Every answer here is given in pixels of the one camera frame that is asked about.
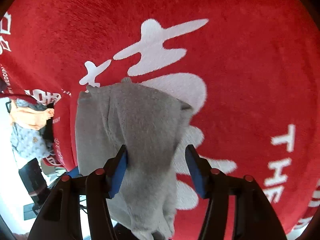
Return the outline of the yellow cloth in pile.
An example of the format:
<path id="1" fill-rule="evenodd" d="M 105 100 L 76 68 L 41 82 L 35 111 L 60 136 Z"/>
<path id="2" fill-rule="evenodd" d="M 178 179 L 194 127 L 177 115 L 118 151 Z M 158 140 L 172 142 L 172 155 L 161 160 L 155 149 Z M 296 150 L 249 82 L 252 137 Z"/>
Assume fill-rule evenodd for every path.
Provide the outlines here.
<path id="1" fill-rule="evenodd" d="M 48 108 L 44 111 L 36 111 L 30 107 L 18 107 L 16 101 L 11 102 L 11 123 L 18 124 L 26 129 L 39 131 L 44 128 L 47 121 L 54 116 L 54 109 Z"/>

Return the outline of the light blue patterned cloth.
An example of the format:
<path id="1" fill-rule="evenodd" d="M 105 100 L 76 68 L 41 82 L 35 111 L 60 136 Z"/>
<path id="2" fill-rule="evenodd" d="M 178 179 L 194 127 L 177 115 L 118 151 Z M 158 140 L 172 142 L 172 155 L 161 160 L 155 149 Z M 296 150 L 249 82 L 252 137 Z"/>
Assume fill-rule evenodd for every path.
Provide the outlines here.
<path id="1" fill-rule="evenodd" d="M 48 107 L 42 104 L 32 104 L 23 99 L 16 99 L 18 107 L 30 107 L 36 111 L 44 111 Z M 18 124 L 12 125 L 11 146 L 15 155 L 26 160 L 44 159 L 54 155 L 53 143 L 43 138 L 44 128 L 39 131 L 26 129 Z"/>

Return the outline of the black cloth in pile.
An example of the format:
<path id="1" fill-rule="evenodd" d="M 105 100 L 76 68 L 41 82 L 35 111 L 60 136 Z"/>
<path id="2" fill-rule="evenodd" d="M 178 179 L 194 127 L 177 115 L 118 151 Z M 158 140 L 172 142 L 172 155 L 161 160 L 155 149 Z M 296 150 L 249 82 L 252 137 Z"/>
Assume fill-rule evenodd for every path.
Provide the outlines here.
<path id="1" fill-rule="evenodd" d="M 44 127 L 43 138 L 48 140 L 49 142 L 54 142 L 54 132 L 53 132 L 53 119 L 50 118 L 46 122 L 46 126 Z"/>

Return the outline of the red printed bed blanket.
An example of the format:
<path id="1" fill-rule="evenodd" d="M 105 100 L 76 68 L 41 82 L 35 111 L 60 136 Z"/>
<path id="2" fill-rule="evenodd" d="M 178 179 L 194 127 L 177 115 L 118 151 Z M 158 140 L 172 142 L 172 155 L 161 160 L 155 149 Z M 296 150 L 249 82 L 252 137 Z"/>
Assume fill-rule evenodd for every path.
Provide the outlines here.
<path id="1" fill-rule="evenodd" d="M 14 0 L 1 82 L 1 96 L 54 109 L 42 160 L 69 171 L 88 86 L 137 83 L 189 104 L 169 239 L 196 239 L 207 207 L 189 144 L 224 174 L 253 175 L 285 233 L 319 207 L 319 29 L 300 0 Z"/>

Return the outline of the grey fleece garment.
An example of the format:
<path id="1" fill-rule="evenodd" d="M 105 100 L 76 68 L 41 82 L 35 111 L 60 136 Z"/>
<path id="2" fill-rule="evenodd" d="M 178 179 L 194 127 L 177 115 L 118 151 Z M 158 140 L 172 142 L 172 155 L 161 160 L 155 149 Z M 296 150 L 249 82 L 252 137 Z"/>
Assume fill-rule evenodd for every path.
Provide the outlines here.
<path id="1" fill-rule="evenodd" d="M 126 146 L 128 167 L 119 192 L 107 204 L 112 219 L 138 239 L 169 239 L 174 234 L 174 155 L 192 113 L 189 104 L 137 83 L 88 86 L 79 94 L 79 172 L 89 175 Z"/>

